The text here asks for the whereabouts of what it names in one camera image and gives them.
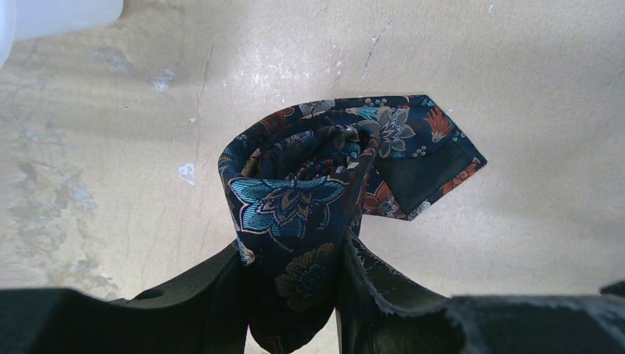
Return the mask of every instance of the rolled necktie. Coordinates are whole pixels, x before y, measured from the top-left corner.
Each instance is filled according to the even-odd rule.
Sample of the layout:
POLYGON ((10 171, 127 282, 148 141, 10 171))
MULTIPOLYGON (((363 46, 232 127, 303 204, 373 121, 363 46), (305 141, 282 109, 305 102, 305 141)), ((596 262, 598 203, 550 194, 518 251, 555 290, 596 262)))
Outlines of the rolled necktie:
POLYGON ((256 341, 290 353, 326 324, 363 214, 410 221, 485 164, 425 95, 302 103, 237 136, 219 172, 256 341))

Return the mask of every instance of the plastic container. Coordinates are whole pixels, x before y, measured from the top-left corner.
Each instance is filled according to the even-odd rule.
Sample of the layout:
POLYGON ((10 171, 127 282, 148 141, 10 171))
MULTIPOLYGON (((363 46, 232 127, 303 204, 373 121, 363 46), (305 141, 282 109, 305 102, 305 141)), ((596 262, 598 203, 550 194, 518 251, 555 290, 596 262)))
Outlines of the plastic container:
POLYGON ((124 0, 0 0, 0 67, 14 41, 113 23, 124 0))

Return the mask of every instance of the blue flower print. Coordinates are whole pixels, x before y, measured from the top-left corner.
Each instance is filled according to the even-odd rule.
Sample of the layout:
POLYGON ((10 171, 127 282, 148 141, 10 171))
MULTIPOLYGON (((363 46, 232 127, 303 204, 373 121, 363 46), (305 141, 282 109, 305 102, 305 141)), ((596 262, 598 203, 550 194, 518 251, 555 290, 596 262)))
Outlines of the blue flower print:
POLYGON ((291 148, 294 145, 301 144, 303 142, 306 142, 307 140, 310 140, 312 137, 313 137, 313 131, 305 131, 302 133, 297 133, 292 136, 289 136, 288 138, 285 139, 285 141, 287 143, 287 147, 291 148))
POLYGON ((427 107, 433 107, 434 106, 434 102, 432 100, 430 100, 429 98, 423 98, 421 100, 421 105, 427 106, 427 107))
POLYGON ((377 112, 379 110, 379 107, 356 107, 347 108, 345 112, 349 114, 356 114, 365 120, 376 120, 377 112))
POLYGON ((404 108, 397 110, 388 107, 377 108, 376 120, 361 120, 356 126, 368 128, 374 135, 377 135, 376 131, 380 132, 380 157, 384 159, 389 157, 391 152, 405 151, 405 140, 415 136, 414 130, 407 124, 408 112, 409 110, 404 108))
POLYGON ((336 201, 345 184, 330 177, 312 181, 283 181, 251 178, 230 180, 230 188, 243 203, 239 211, 242 232, 273 237, 302 237, 309 214, 323 208, 323 220, 319 228, 328 225, 329 205, 336 201))

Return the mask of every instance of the beige surface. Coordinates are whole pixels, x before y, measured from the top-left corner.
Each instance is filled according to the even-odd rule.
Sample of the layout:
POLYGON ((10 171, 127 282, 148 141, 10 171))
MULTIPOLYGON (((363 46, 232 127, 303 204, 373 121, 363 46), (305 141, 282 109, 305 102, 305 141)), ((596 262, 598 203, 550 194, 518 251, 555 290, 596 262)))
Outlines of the beige surface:
MULTIPOLYGON (((2 287, 134 296, 234 238, 216 166, 245 127, 414 92, 489 165, 412 223, 365 217, 372 250, 447 295, 625 277, 622 1, 126 5, 112 27, 17 43, 0 71, 2 287)), ((300 353, 337 348, 331 320, 300 353)))

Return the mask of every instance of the scratch mark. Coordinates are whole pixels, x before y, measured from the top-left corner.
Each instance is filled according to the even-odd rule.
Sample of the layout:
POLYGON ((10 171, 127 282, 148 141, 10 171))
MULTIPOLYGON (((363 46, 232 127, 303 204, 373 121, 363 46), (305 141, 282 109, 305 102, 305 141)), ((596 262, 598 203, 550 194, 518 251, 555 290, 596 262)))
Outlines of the scratch mark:
POLYGON ((369 51, 369 56, 367 57, 367 61, 365 62, 365 68, 363 69, 363 77, 361 78, 361 80, 365 80, 365 76, 367 75, 367 71, 369 70, 369 63, 371 62, 371 57, 373 57, 373 54, 377 51, 382 35, 384 34, 384 32, 386 32, 386 30, 388 30, 391 24, 393 24, 392 18, 386 24, 386 27, 384 27, 382 32, 380 32, 380 34, 377 35, 376 37, 373 37, 373 46, 371 46, 371 50, 369 51))
POLYGON ((147 253, 147 256, 145 257, 145 261, 143 262, 143 266, 141 267, 141 279, 142 279, 142 288, 143 288, 143 282, 144 282, 144 275, 145 275, 145 269, 147 266, 147 262, 150 260, 150 257, 152 257, 152 252, 154 252, 154 248, 156 247, 157 241, 158 241, 158 233, 161 231, 161 224, 163 222, 163 215, 165 214, 165 206, 163 206, 163 209, 161 210, 161 214, 158 217, 158 225, 156 225, 156 235, 154 236, 154 240, 152 242, 152 246, 150 247, 149 252, 147 253))
POLYGON ((204 243, 206 242, 206 239, 208 238, 206 234, 209 232, 209 224, 210 224, 210 221, 206 222, 206 225, 204 226, 204 234, 202 235, 202 243, 200 244, 200 253, 202 253, 202 251, 204 250, 204 243))
POLYGON ((181 221, 178 224, 178 242, 176 242, 176 248, 178 249, 178 251, 176 252, 176 264, 175 264, 176 271, 178 270, 178 262, 180 261, 180 250, 182 248, 182 223, 183 221, 181 221))
POLYGON ((130 210, 128 210, 128 217, 126 218, 126 258, 130 256, 130 217, 133 215, 133 208, 135 201, 130 203, 130 210))
MULTIPOLYGON (((198 92, 195 94, 195 116, 191 118, 191 123, 195 123, 196 120, 200 118, 200 99, 204 94, 204 86, 206 86, 206 81, 209 79, 209 66, 211 65, 211 58, 213 56, 213 46, 209 48, 209 55, 206 57, 204 61, 204 70, 202 71, 202 82, 200 83, 200 88, 198 92)), ((200 127, 200 122, 198 122, 198 136, 195 139, 195 160, 198 159, 200 155, 200 141, 202 140, 202 129, 200 127)))
POLYGON ((327 13, 327 10, 328 10, 328 1, 326 0, 326 1, 324 1, 323 6, 321 6, 319 8, 319 10, 317 10, 317 13, 315 14, 315 17, 319 16, 322 13, 323 14, 327 13))
POLYGON ((206 158, 204 158, 204 161, 202 162, 202 167, 204 167, 206 165, 206 163, 209 161, 209 158, 211 157, 211 152, 207 152, 206 153, 206 158))

